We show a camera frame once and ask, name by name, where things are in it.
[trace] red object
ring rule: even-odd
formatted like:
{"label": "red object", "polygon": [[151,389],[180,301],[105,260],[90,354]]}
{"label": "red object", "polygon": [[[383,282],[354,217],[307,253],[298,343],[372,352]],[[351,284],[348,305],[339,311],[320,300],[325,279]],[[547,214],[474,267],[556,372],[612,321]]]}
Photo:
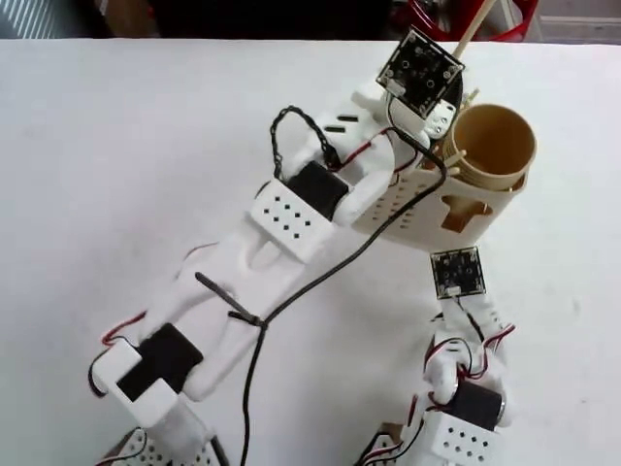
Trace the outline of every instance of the red object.
{"label": "red object", "polygon": [[102,337],[101,343],[107,347],[111,347],[113,345],[112,339],[116,336],[116,334],[119,331],[121,331],[123,328],[127,327],[128,325],[132,325],[142,320],[143,318],[145,318],[146,315],[147,315],[147,311],[142,311],[137,316],[132,317],[129,320],[125,320],[124,322],[120,323],[119,325],[117,325],[115,328],[113,328],[111,331],[109,331],[108,333],[106,333],[106,335]]}
{"label": "red object", "polygon": [[[512,2],[522,13],[522,22],[507,32],[485,40],[495,42],[524,40],[539,0],[512,0]],[[434,41],[459,41],[482,3],[483,0],[453,0],[449,12],[451,24],[449,32],[442,31],[417,0],[409,0],[407,5],[395,13],[393,21],[400,27],[414,26]]]}

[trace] red wire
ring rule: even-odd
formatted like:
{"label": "red wire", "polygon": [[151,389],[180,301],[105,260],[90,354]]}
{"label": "red wire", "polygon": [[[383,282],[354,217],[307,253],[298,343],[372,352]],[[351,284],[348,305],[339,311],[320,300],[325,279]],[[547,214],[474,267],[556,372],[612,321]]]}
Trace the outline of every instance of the red wire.
{"label": "red wire", "polygon": [[375,449],[373,451],[370,451],[362,460],[363,464],[365,464],[367,461],[369,461],[371,458],[375,458],[376,456],[380,456],[382,454],[386,454],[386,453],[390,453],[391,451],[394,451],[395,449],[398,449],[401,445],[403,445],[403,442],[399,442],[397,445],[393,445],[392,447],[387,447],[385,449]]}
{"label": "red wire", "polygon": [[112,330],[110,330],[108,333],[106,333],[106,335],[104,335],[101,339],[101,343],[107,347],[111,347],[113,344],[111,342],[111,339],[116,336],[116,334],[121,331],[123,328],[132,325],[136,322],[141,321],[143,318],[145,318],[145,316],[147,315],[147,311],[144,310],[141,313],[139,313],[137,316],[134,316],[128,320],[125,320],[124,322],[120,323],[119,325],[117,325],[115,328],[113,328]]}
{"label": "red wire", "polygon": [[[377,134],[374,135],[373,138],[371,138],[369,141],[367,141],[362,146],[360,146],[358,149],[356,149],[354,152],[352,152],[350,155],[348,155],[347,158],[344,160],[343,165],[341,165],[341,167],[336,168],[336,169],[332,169],[331,171],[332,172],[339,172],[339,171],[341,171],[343,168],[345,168],[347,165],[349,165],[351,162],[353,162],[353,160],[358,155],[360,155],[362,152],[367,150],[371,146],[373,139],[375,139],[377,136],[385,135],[389,130],[390,130],[390,128],[384,128],[381,131],[379,131]],[[414,156],[412,158],[412,160],[408,160],[406,163],[404,163],[400,167],[395,168],[395,171],[393,173],[399,173],[399,172],[404,171],[406,168],[408,168],[408,166],[410,166],[412,163],[414,163],[415,160],[416,160],[416,156]]]}
{"label": "red wire", "polygon": [[503,330],[501,333],[499,333],[498,335],[490,337],[490,338],[488,338],[487,340],[485,340],[483,342],[483,368],[479,372],[477,372],[475,374],[467,375],[467,377],[469,379],[478,381],[478,380],[483,378],[483,376],[487,372],[487,369],[489,368],[489,360],[487,359],[487,348],[493,342],[496,342],[496,341],[500,342],[500,341],[502,341],[503,338],[506,337],[508,334],[512,333],[515,330],[515,328],[516,328],[515,325],[511,324],[505,330]]}

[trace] perforated plate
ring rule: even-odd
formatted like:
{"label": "perforated plate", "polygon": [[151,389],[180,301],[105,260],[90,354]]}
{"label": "perforated plate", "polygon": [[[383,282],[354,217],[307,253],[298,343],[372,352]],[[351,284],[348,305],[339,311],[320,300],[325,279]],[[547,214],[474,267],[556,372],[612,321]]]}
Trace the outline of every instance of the perforated plate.
{"label": "perforated plate", "polygon": [[278,180],[257,196],[250,216],[302,262],[308,262],[334,231],[330,220]]}
{"label": "perforated plate", "polygon": [[[137,430],[127,440],[118,456],[133,454],[143,446],[145,433]],[[157,445],[152,439],[147,438],[147,447],[138,456],[130,459],[114,461],[113,466],[223,466],[221,465],[211,444],[207,443],[201,451],[196,453],[194,461],[191,463],[181,463],[173,461],[169,456],[157,449]]]}
{"label": "perforated plate", "polygon": [[420,445],[461,466],[502,464],[502,439],[498,434],[441,412],[425,415]]}

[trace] wire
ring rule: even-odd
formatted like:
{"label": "wire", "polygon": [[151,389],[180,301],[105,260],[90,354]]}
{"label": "wire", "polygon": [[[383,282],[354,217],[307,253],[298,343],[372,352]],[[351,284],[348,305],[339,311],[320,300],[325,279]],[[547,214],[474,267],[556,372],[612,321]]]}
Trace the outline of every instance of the wire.
{"label": "wire", "polygon": [[107,352],[108,350],[104,349],[99,354],[97,354],[97,356],[95,356],[95,358],[92,360],[92,362],[88,366],[88,372],[86,374],[86,377],[88,379],[88,388],[90,388],[90,391],[92,392],[93,395],[95,395],[96,398],[100,398],[100,399],[106,396],[108,393],[103,390],[100,390],[99,387],[97,386],[97,383],[95,383],[95,380],[93,379],[93,366],[99,360],[99,358],[101,358],[101,356],[103,356]]}
{"label": "wire", "polygon": [[478,381],[480,379],[483,378],[483,376],[485,375],[485,373],[487,373],[487,369],[489,368],[489,360],[487,357],[487,349],[489,348],[489,346],[494,343],[494,342],[500,342],[504,337],[506,337],[508,334],[512,333],[515,330],[515,325],[510,324],[508,325],[505,329],[503,329],[500,333],[498,333],[497,335],[488,338],[487,340],[485,340],[483,342],[483,367],[482,369],[475,373],[475,374],[468,374],[468,378]]}
{"label": "wire", "polygon": [[356,149],[354,152],[352,152],[350,155],[347,156],[347,158],[343,161],[343,163],[338,166],[338,167],[334,167],[331,168],[330,171],[331,172],[339,172],[341,171],[344,167],[346,167],[347,165],[349,165],[351,162],[353,162],[353,160],[360,155],[362,152],[364,152],[365,150],[367,150],[368,148],[371,147],[372,145],[372,141],[373,139],[375,139],[377,136],[383,136],[386,134],[387,128],[382,129],[381,131],[379,131],[377,134],[374,135],[373,138],[371,138],[369,141],[367,141],[366,143],[364,143],[362,146],[360,146],[358,149]]}
{"label": "wire", "polygon": [[104,458],[104,459],[100,460],[98,463],[95,463],[95,466],[104,466],[104,465],[107,465],[107,464],[114,463],[115,461],[123,461],[125,459],[135,458],[139,454],[143,453],[145,451],[145,449],[147,448],[147,432],[145,432],[145,430],[142,427],[136,427],[132,431],[132,435],[135,434],[139,430],[141,430],[143,432],[143,439],[144,440],[143,440],[143,445],[137,451],[134,451],[131,454],[126,454],[126,455],[122,455],[122,456],[111,456],[109,458]]}
{"label": "wire", "polygon": [[452,343],[452,342],[460,342],[464,344],[464,347],[466,347],[466,351],[468,352],[468,357],[470,359],[470,362],[468,364],[468,374],[470,374],[473,371],[473,364],[474,364],[473,351],[470,348],[470,345],[468,344],[468,342],[461,337],[447,338],[446,340],[442,340],[437,345],[429,349],[427,351],[427,354],[425,354],[425,362],[423,364],[423,371],[427,370],[427,364],[429,364],[429,361],[431,360],[431,358],[434,357],[436,354],[438,354],[445,345],[448,345],[449,343]]}
{"label": "wire", "polygon": [[367,455],[364,457],[364,462],[369,461],[370,459],[376,458],[386,453],[390,453],[395,449],[399,449],[403,446],[403,442],[399,442],[397,445],[393,445],[392,447],[386,447],[385,449],[374,449],[373,451],[369,451]]}
{"label": "wire", "polygon": [[[286,110],[287,109],[284,109],[283,111],[280,112],[280,114],[278,114],[277,119],[275,120],[275,124],[272,125],[273,128],[275,128],[275,126],[278,126],[278,122],[284,117],[284,115],[286,115],[286,113],[287,113]],[[306,285],[302,286],[298,291],[293,293],[287,299],[282,301],[278,306],[276,306],[276,308],[271,313],[269,313],[268,316],[265,318],[265,320],[263,321],[262,326],[260,327],[261,331],[259,332],[259,336],[258,336],[258,339],[257,339],[257,344],[254,347],[254,352],[252,353],[252,359],[250,360],[250,365],[248,367],[248,372],[246,374],[245,384],[244,384],[244,399],[243,399],[243,402],[242,402],[242,410],[244,412],[245,435],[244,435],[244,447],[243,447],[243,450],[242,450],[242,460],[240,461],[240,465],[241,466],[245,466],[245,462],[247,460],[247,453],[248,453],[248,449],[249,449],[249,443],[250,443],[250,416],[249,416],[250,389],[251,389],[251,386],[252,386],[252,379],[254,377],[254,372],[255,372],[255,369],[256,369],[256,363],[257,363],[257,360],[259,358],[259,353],[261,352],[261,349],[263,348],[263,342],[265,340],[265,334],[267,332],[267,328],[268,328],[269,324],[276,317],[278,317],[285,309],[287,309],[291,304],[293,304],[295,301],[297,301],[299,298],[304,296],[306,293],[308,293],[309,291],[311,291],[315,287],[317,287],[320,284],[324,283],[326,280],[328,280],[329,278],[331,278],[332,276],[334,276],[335,274],[340,272],[340,270],[342,270],[347,265],[349,265],[351,262],[353,262],[358,257],[360,257],[360,255],[362,255],[362,253],[365,250],[367,250],[374,243],[374,241],[379,237],[379,235],[381,235],[381,233],[383,233],[400,216],[402,216],[405,212],[409,211],[412,207],[414,207],[420,201],[422,201],[427,196],[429,196],[434,191],[436,191],[438,188],[440,188],[440,186],[442,186],[444,184],[444,182],[446,181],[446,176],[447,176],[447,174],[446,174],[446,167],[444,166],[444,163],[441,161],[441,159],[439,159],[432,152],[430,152],[429,150],[424,148],[418,141],[414,140],[409,134],[405,133],[404,131],[402,131],[398,127],[391,126],[389,128],[386,128],[386,131],[393,131],[393,132],[395,132],[395,134],[402,141],[404,141],[406,144],[408,144],[409,146],[411,146],[415,150],[420,150],[423,153],[423,155],[425,155],[427,158],[429,158],[431,160],[431,162],[434,163],[438,167],[438,169],[440,170],[440,177],[438,178],[438,180],[435,183],[433,183],[432,185],[430,185],[426,189],[420,191],[418,194],[416,194],[414,197],[412,197],[409,201],[407,201],[407,203],[405,203],[393,215],[391,215],[389,218],[387,218],[384,221],[384,223],[382,225],[380,225],[377,228],[377,230],[367,239],[367,241],[365,241],[355,252],[353,252],[351,255],[349,255],[344,260],[339,262],[332,269],[330,269],[327,272],[325,272],[323,275],[317,277],[312,282],[309,282]],[[276,142],[275,134],[276,134],[276,130],[274,129],[272,131],[272,136],[273,136],[272,137],[272,143],[273,144]],[[275,154],[275,164],[277,164],[276,154],[278,154],[278,147],[274,147],[273,149],[274,149],[273,152]],[[279,169],[278,166],[275,167],[275,173],[276,172],[280,173],[280,169]]]}
{"label": "wire", "polygon": [[481,341],[481,343],[483,343],[485,341],[485,336],[483,335],[481,326],[478,324],[478,322],[476,322],[473,315],[470,314],[468,311],[466,311],[464,306],[462,306],[462,301],[461,299],[459,299],[459,296],[454,297],[453,301],[455,301],[455,303],[457,303],[457,306],[459,306],[459,309],[461,309],[464,312],[464,314],[466,314],[466,316],[468,317],[468,320],[470,321],[470,325],[473,327],[474,331],[476,332],[476,335],[478,336],[478,339]]}
{"label": "wire", "polygon": [[116,336],[116,334],[118,332],[120,332],[123,328],[132,325],[136,322],[141,321],[143,318],[145,318],[145,316],[147,315],[147,311],[144,310],[141,313],[139,313],[138,315],[125,320],[124,322],[120,323],[119,325],[117,325],[115,328],[113,328],[112,330],[110,330],[109,332],[107,332],[102,338],[101,338],[101,343],[102,345],[105,345],[106,347],[111,347],[112,346],[112,339]]}
{"label": "wire", "polygon": [[366,251],[375,242],[375,240],[379,237],[379,235],[381,235],[400,216],[402,216],[405,212],[409,211],[412,207],[414,207],[420,201],[422,201],[427,196],[432,194],[434,191],[438,190],[438,188],[440,186],[442,186],[444,184],[444,182],[446,181],[446,167],[444,166],[444,163],[436,155],[434,155],[432,152],[430,152],[426,148],[423,148],[422,145],[420,145],[420,143],[418,143],[416,140],[412,139],[407,133],[404,133],[399,128],[391,127],[389,129],[394,131],[407,144],[410,144],[410,145],[414,146],[416,149],[421,150],[423,152],[423,154],[432,161],[432,163],[434,163],[438,168],[440,168],[440,173],[441,173],[440,177],[438,178],[438,180],[435,183],[433,183],[431,186],[427,187],[426,189],[420,191],[418,194],[416,194],[414,197],[412,197],[409,201],[407,201],[407,203],[405,203],[401,208],[399,208],[394,214],[392,214],[389,218],[387,218],[384,221],[384,223],[382,223],[377,228],[377,230],[367,239],[367,241],[365,241],[362,244],[362,246],[360,246],[360,248],[358,248],[358,250],[353,252],[350,256],[346,257],[344,260],[342,260],[340,263],[335,265],[332,269],[327,271],[325,274],[323,274],[320,277],[316,278],[312,282],[307,283],[306,285],[302,286],[302,288],[300,288],[298,291],[296,291],[291,296],[289,296],[287,299],[285,299],[282,303],[280,303],[265,318],[266,323],[270,323],[272,320],[274,320],[276,317],[278,317],[282,313],[282,311],[284,311],[286,308],[288,308],[297,299],[299,299],[302,296],[304,296],[307,292],[311,291],[316,286],[324,283],[326,280],[328,280],[329,278],[334,276],[337,272],[340,272],[340,270],[342,270],[347,265],[349,265],[351,262],[353,262],[358,257],[360,257],[362,255],[362,253],[364,251]]}
{"label": "wire", "polygon": [[367,456],[367,454],[369,454],[369,452],[373,448],[373,445],[377,442],[377,439],[382,435],[390,436],[390,432],[385,432],[382,430],[376,432],[371,441],[365,447],[365,449],[362,450],[362,453],[360,453],[360,456],[358,457],[358,460],[355,462],[354,466],[360,466],[363,463],[364,458]]}
{"label": "wire", "polygon": [[272,138],[272,155],[274,157],[274,178],[280,180],[280,177],[282,175],[282,155],[280,155],[280,152],[278,151],[278,141],[276,138],[276,133],[280,122],[287,116],[287,114],[290,113],[295,114],[303,119],[304,122],[309,126],[309,128],[312,129],[314,134],[317,135],[317,139],[319,140],[319,144],[321,145],[321,150],[323,152],[326,166],[328,166],[329,168],[338,167],[341,164],[341,161],[337,156],[337,151],[334,149],[333,146],[330,145],[330,143],[328,143],[328,139],[326,138],[325,134],[323,134],[323,131],[321,131],[319,126],[317,126],[317,123],[315,123],[310,116],[305,114],[302,109],[290,105],[282,109],[278,113],[277,117],[274,118],[274,121],[272,122],[272,126],[270,126],[270,135]]}
{"label": "wire", "polygon": [[252,388],[252,378],[254,377],[254,371],[256,370],[256,363],[259,359],[261,349],[263,348],[263,342],[265,341],[265,334],[267,332],[267,325],[260,327],[259,337],[256,340],[254,352],[252,353],[252,359],[250,359],[250,365],[248,366],[248,372],[245,376],[244,383],[244,399],[242,401],[242,412],[244,413],[244,447],[242,448],[242,460],[240,464],[245,466],[245,462],[248,457],[248,450],[250,448],[250,389]]}
{"label": "wire", "polygon": [[388,461],[396,461],[397,459],[401,458],[409,451],[411,446],[414,445],[414,442],[416,442],[416,439],[420,435],[420,432],[423,430],[423,425],[425,425],[425,420],[420,419],[420,425],[418,426],[418,430],[416,430],[416,433],[414,434],[414,438],[411,439],[408,446],[403,451],[400,451],[399,454],[396,454],[395,456],[391,456],[389,458],[374,459],[373,461],[364,463],[364,466],[372,466],[374,464],[381,463],[382,461],[384,462],[384,464],[386,464]]}
{"label": "wire", "polygon": [[[109,339],[110,342],[113,341],[113,340],[124,340],[125,342],[127,342],[127,345],[129,345],[130,347],[133,347],[132,344],[129,343],[129,340],[127,340],[125,337],[123,337],[121,335],[116,335],[114,337],[111,337],[111,339]],[[97,354],[97,356],[95,356],[95,358],[92,360],[92,362],[88,366],[88,372],[86,373],[86,377],[88,379],[88,388],[90,388],[90,391],[92,392],[92,394],[96,398],[103,398],[104,396],[106,396],[108,394],[108,392],[101,390],[97,386],[97,383],[95,383],[95,380],[93,378],[93,366],[109,350],[110,350],[110,348],[106,348],[103,351],[101,351],[99,354]]]}

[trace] black cable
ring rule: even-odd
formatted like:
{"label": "black cable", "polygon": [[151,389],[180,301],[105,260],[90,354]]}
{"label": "black cable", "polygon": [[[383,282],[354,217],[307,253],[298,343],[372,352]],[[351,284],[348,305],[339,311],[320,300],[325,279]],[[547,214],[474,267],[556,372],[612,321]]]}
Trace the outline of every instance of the black cable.
{"label": "black cable", "polygon": [[408,446],[403,451],[400,451],[399,454],[396,454],[396,455],[391,456],[389,458],[374,459],[373,461],[371,461],[369,463],[364,463],[364,466],[372,466],[373,464],[376,464],[376,463],[388,464],[387,463],[388,461],[395,461],[395,460],[401,458],[404,454],[406,454],[408,452],[408,450],[411,448],[411,446],[414,445],[414,442],[416,442],[416,439],[420,435],[420,432],[423,430],[423,425],[425,425],[425,420],[424,419],[420,419],[420,425],[418,426],[418,430],[414,434],[414,438],[411,439],[411,441],[409,442]]}
{"label": "black cable", "polygon": [[464,307],[462,306],[462,301],[459,299],[459,297],[455,298],[455,302],[457,303],[457,306],[459,306],[459,309],[461,309],[466,314],[468,320],[470,321],[470,325],[473,327],[476,335],[478,335],[478,339],[481,341],[481,343],[483,343],[485,341],[485,335],[483,335],[481,326],[474,319],[473,315],[466,311],[466,309],[464,309]]}
{"label": "black cable", "polygon": [[[116,335],[115,337],[112,337],[110,339],[111,342],[114,340],[125,340],[128,345],[132,346],[132,344],[129,343],[129,341],[121,335]],[[90,388],[90,391],[92,392],[93,395],[95,395],[95,397],[100,398],[100,399],[106,396],[108,392],[100,390],[97,384],[95,383],[95,380],[93,378],[93,366],[104,354],[108,352],[108,350],[109,349],[104,349],[99,354],[97,354],[97,356],[95,356],[95,358],[92,360],[92,362],[88,366],[88,373],[86,374],[88,378],[88,388]]]}
{"label": "black cable", "polygon": [[433,345],[431,348],[429,348],[427,354],[425,355],[425,365],[427,365],[427,363],[429,362],[429,353],[431,351],[433,351],[434,349],[436,349],[439,346],[444,346],[447,345],[451,342],[461,342],[464,344],[464,347],[466,347],[466,351],[468,352],[468,357],[469,357],[469,363],[468,363],[468,374],[471,374],[473,372],[473,365],[474,365],[474,355],[473,355],[473,351],[470,348],[470,345],[468,344],[468,342],[461,338],[461,337],[451,337],[451,338],[447,338],[446,340],[442,340],[441,342],[439,342],[437,345]]}
{"label": "black cable", "polygon": [[250,359],[250,365],[248,366],[248,372],[245,375],[244,398],[242,400],[242,412],[244,413],[244,447],[242,448],[242,459],[240,460],[241,466],[245,466],[245,462],[248,457],[248,450],[250,448],[250,389],[252,387],[252,378],[254,377],[256,363],[259,359],[261,349],[263,348],[263,342],[265,341],[265,334],[267,330],[267,324],[260,327],[259,337],[256,340],[254,352],[252,353],[252,359]]}
{"label": "black cable", "polygon": [[142,427],[136,427],[132,431],[132,435],[137,430],[142,430],[143,431],[143,438],[144,438],[143,445],[137,451],[134,451],[131,454],[127,454],[127,455],[123,455],[123,456],[111,456],[110,458],[104,458],[101,461],[99,461],[98,463],[95,463],[95,466],[104,466],[106,464],[112,464],[115,461],[124,461],[126,459],[132,459],[132,458],[135,458],[136,456],[138,456],[139,454],[143,453],[145,451],[145,449],[147,449],[147,443],[148,443],[147,432],[145,432],[145,430]]}
{"label": "black cable", "polygon": [[93,380],[93,366],[107,352],[108,352],[107,349],[104,349],[103,351],[101,351],[99,354],[97,354],[95,359],[93,359],[93,361],[88,366],[88,373],[87,373],[88,388],[90,388],[90,391],[92,392],[93,395],[95,395],[96,398],[100,398],[100,399],[106,396],[108,393],[106,391],[100,390],[97,384],[95,383],[95,380]]}
{"label": "black cable", "polygon": [[292,113],[299,116],[304,122],[309,126],[310,129],[317,135],[317,139],[319,140],[319,144],[321,145],[321,151],[323,152],[324,161],[328,168],[338,168],[341,161],[339,160],[339,156],[337,155],[336,149],[330,143],[328,143],[328,139],[326,138],[321,128],[317,126],[317,123],[314,120],[304,113],[302,109],[299,107],[295,107],[290,105],[284,109],[282,109],[274,121],[272,122],[272,126],[270,126],[270,136],[272,138],[272,155],[274,157],[274,178],[280,180],[280,176],[282,175],[282,155],[278,152],[278,141],[276,138],[276,132],[278,130],[278,125],[280,122],[287,116],[287,114]]}
{"label": "black cable", "polygon": [[360,456],[358,456],[358,460],[354,463],[354,466],[362,466],[362,460],[365,458],[367,454],[369,454],[369,452],[373,449],[373,445],[376,444],[377,439],[382,435],[390,436],[390,433],[384,432],[384,431],[376,432],[376,434],[373,436],[371,441],[367,444],[365,449],[362,450],[362,453],[360,453]]}
{"label": "black cable", "polygon": [[[278,122],[284,117],[284,115],[287,114],[287,112],[286,112],[287,109],[284,109],[278,115],[279,119],[277,117],[277,119],[275,120],[275,125],[276,126],[278,126]],[[245,462],[247,460],[247,453],[248,453],[248,449],[249,449],[249,444],[250,444],[250,414],[249,414],[250,389],[251,389],[251,386],[252,386],[252,379],[254,377],[254,371],[256,369],[256,363],[257,363],[257,360],[259,358],[259,353],[261,352],[261,349],[263,348],[263,342],[265,340],[265,334],[267,332],[267,328],[268,328],[269,324],[272,322],[272,320],[274,320],[276,317],[278,317],[286,308],[288,308],[296,300],[298,300],[299,298],[304,296],[306,293],[311,291],[316,286],[319,286],[320,284],[324,283],[326,280],[328,280],[329,278],[334,276],[336,273],[340,272],[341,269],[345,268],[351,262],[353,262],[358,257],[360,257],[360,255],[362,255],[362,253],[365,250],[367,250],[373,244],[373,242],[379,237],[379,235],[381,235],[381,233],[383,233],[386,230],[386,228],[388,228],[392,223],[394,223],[405,212],[407,212],[408,210],[413,208],[420,201],[422,201],[427,196],[429,196],[434,191],[436,191],[446,181],[446,167],[444,166],[444,163],[441,161],[440,158],[435,156],[430,150],[424,148],[420,143],[418,143],[418,141],[416,141],[413,138],[411,138],[411,136],[409,134],[407,134],[406,132],[402,131],[398,127],[392,125],[388,129],[393,131],[402,141],[404,141],[406,144],[411,146],[413,149],[420,150],[423,153],[424,156],[426,156],[429,160],[431,160],[432,163],[434,163],[440,169],[440,177],[438,178],[438,180],[434,184],[432,184],[431,186],[427,187],[426,189],[424,189],[421,192],[419,192],[418,194],[416,194],[409,201],[407,201],[407,203],[404,204],[399,210],[397,210],[397,212],[395,212],[392,216],[390,216],[387,220],[385,220],[384,223],[382,225],[380,225],[377,228],[377,230],[367,239],[367,241],[365,241],[362,244],[362,246],[360,246],[360,248],[358,248],[355,252],[353,252],[350,256],[346,257],[344,260],[342,260],[340,263],[338,263],[332,269],[328,270],[326,273],[324,273],[320,277],[316,278],[315,280],[313,280],[310,283],[307,283],[302,288],[300,288],[298,291],[293,293],[291,296],[289,296],[287,299],[285,299],[282,303],[280,303],[265,318],[265,320],[263,321],[263,325],[260,327],[261,331],[259,332],[259,337],[257,339],[257,344],[254,347],[254,352],[252,353],[252,359],[250,360],[250,365],[248,367],[248,372],[247,372],[246,377],[245,377],[244,400],[243,400],[243,403],[242,403],[242,410],[244,412],[245,434],[244,434],[244,447],[243,447],[243,450],[242,450],[242,460],[240,461],[240,465],[241,466],[245,466]],[[276,142],[276,137],[275,137],[276,136],[276,130],[274,129],[273,131],[271,131],[271,133],[272,133],[272,143],[274,144]],[[274,154],[275,154],[275,165],[276,165],[277,163],[280,163],[281,160],[282,160],[282,157],[279,156],[279,155],[278,155],[279,159],[277,158],[278,147],[274,148]],[[280,168],[281,168],[281,165],[275,166],[275,176],[276,176],[276,173],[280,174]]]}
{"label": "black cable", "polygon": [[349,257],[346,257],[339,264],[334,266],[332,269],[330,269],[328,272],[326,272],[322,276],[320,276],[320,277],[316,278],[315,280],[313,280],[312,282],[307,283],[306,285],[304,285],[302,288],[300,288],[298,291],[296,291],[291,296],[289,296],[287,299],[285,299],[282,303],[280,303],[265,318],[265,322],[266,323],[269,324],[270,322],[272,322],[272,320],[274,320],[276,317],[278,317],[280,315],[280,313],[282,313],[282,311],[284,311],[287,307],[289,307],[298,298],[302,297],[303,295],[305,295],[307,292],[311,291],[313,288],[315,288],[319,284],[322,284],[323,282],[325,282],[326,280],[331,278],[333,275],[335,275],[337,272],[339,272],[341,269],[343,269],[344,267],[349,265],[351,262],[356,260],[358,257],[360,257],[360,255],[365,250],[367,250],[370,245],[373,244],[373,242],[379,237],[379,235],[381,235],[381,233],[383,233],[386,230],[386,228],[388,228],[390,225],[392,225],[405,212],[409,211],[412,207],[414,207],[420,201],[422,201],[427,196],[429,196],[431,193],[436,191],[446,181],[446,167],[444,166],[444,162],[442,162],[441,159],[439,159],[431,151],[427,150],[420,143],[418,143],[418,141],[416,141],[413,138],[411,138],[410,135],[408,135],[407,133],[405,133],[401,129],[397,128],[396,126],[391,126],[388,129],[390,129],[391,131],[394,131],[397,134],[397,136],[399,136],[400,139],[402,139],[405,143],[407,143],[408,145],[410,145],[414,149],[420,150],[421,152],[423,152],[423,154],[428,159],[430,159],[432,161],[432,163],[434,163],[440,169],[440,177],[438,178],[438,180],[435,183],[433,183],[431,186],[427,187],[426,189],[420,191],[418,194],[416,194],[414,197],[412,197],[409,201],[407,201],[407,203],[405,203],[400,209],[398,209],[397,212],[395,212],[392,216],[387,218],[384,221],[384,223],[382,225],[380,225],[377,228],[377,230],[367,239],[367,241],[365,241],[362,244],[362,246],[360,246],[360,248],[358,248],[358,250],[353,252]]}

